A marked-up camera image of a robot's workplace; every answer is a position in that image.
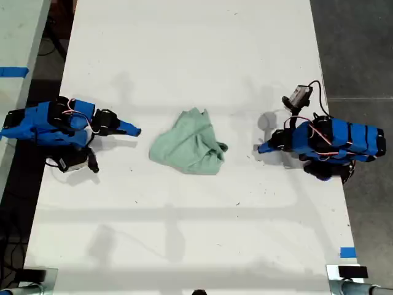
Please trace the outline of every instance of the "crumpled towel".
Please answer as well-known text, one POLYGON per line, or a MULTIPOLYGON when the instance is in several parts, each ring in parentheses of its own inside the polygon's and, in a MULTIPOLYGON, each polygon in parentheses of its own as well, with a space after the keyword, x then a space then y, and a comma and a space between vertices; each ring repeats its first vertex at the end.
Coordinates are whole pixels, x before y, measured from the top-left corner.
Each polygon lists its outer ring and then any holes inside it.
POLYGON ((228 146, 218 143, 207 110, 183 111, 174 127, 153 143, 151 160, 183 173, 215 175, 224 162, 228 146))

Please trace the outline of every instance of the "gray floor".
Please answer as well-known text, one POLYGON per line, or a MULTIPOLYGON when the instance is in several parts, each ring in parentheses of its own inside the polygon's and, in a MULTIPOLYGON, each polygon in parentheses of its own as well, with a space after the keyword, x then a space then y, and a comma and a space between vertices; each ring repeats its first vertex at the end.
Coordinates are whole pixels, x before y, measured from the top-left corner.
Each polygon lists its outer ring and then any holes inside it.
MULTIPOLYGON (((383 128, 389 148, 393 142, 389 129, 393 124, 393 1, 311 3, 331 115, 383 128)), ((49 45, 43 44, 42 51, 49 45)), ((61 79, 63 65, 57 52, 39 57, 34 78, 61 79)), ((344 187, 359 262, 368 267, 371 283, 386 287, 393 287, 392 165, 389 153, 373 163, 358 163, 344 187)))

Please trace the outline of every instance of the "white table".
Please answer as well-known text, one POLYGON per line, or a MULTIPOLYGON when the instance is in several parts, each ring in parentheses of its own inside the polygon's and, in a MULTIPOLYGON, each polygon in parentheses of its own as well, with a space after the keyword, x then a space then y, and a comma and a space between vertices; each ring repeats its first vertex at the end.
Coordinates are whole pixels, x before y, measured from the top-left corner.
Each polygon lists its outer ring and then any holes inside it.
MULTIPOLYGON (((50 0, 0 0, 0 66, 27 67, 23 78, 0 78, 0 124, 9 111, 24 108, 50 0)), ((0 200, 15 151, 15 140, 0 141, 0 200)))
POLYGON ((79 0, 61 94, 142 134, 96 139, 98 175, 45 169, 26 267, 59 269, 55 294, 329 294, 325 265, 353 246, 341 181, 252 151, 314 79, 308 0, 79 0), (148 158, 194 106, 229 146, 216 176, 148 158))

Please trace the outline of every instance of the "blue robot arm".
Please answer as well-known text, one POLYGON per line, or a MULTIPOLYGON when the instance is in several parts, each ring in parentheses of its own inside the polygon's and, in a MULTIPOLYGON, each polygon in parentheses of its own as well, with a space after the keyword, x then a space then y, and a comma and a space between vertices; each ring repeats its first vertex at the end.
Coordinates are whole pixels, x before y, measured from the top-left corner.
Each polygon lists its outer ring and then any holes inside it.
POLYGON ((98 172, 93 151, 88 144, 95 136, 123 134, 139 136, 141 129, 121 121, 108 110, 81 100, 59 96, 54 101, 35 107, 10 111, 6 116, 1 136, 34 141, 45 147, 48 157, 57 162, 61 171, 70 171, 86 163, 98 172), (86 127, 91 127, 89 139, 86 127))
MULTIPOLYGON (((321 85, 319 81, 321 103, 321 85)), ((289 128, 276 130, 269 141, 258 148, 258 152, 295 152, 300 160, 308 160, 307 173, 321 180, 340 175, 343 182, 353 174, 355 160, 371 162, 385 155, 386 141, 382 129, 345 122, 328 115, 308 120, 298 127, 295 123, 304 106, 309 105, 313 91, 310 86, 299 85, 291 98, 282 101, 291 111, 289 128)))

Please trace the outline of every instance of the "red wire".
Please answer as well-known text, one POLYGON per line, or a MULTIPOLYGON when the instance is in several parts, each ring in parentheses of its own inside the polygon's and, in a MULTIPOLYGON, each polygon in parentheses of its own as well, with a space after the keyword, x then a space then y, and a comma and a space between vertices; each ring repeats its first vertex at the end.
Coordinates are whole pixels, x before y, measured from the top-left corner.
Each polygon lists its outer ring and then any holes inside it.
POLYGON ((75 98, 71 98, 70 100, 68 100, 68 102, 67 102, 68 110, 62 112, 62 114, 72 114, 72 113, 76 113, 76 114, 81 114, 81 115, 83 115, 83 116, 85 117, 85 119, 86 119, 87 125, 88 125, 88 126, 90 127, 90 129, 91 129, 91 132, 93 132, 94 134, 98 134, 99 132, 94 131, 93 128, 91 127, 90 121, 88 120, 88 118, 86 117, 86 115, 85 115, 84 113, 79 112, 79 111, 75 111, 75 110, 71 109, 71 107, 69 106, 69 104, 70 104, 70 102, 72 102, 73 100, 75 100, 75 98))

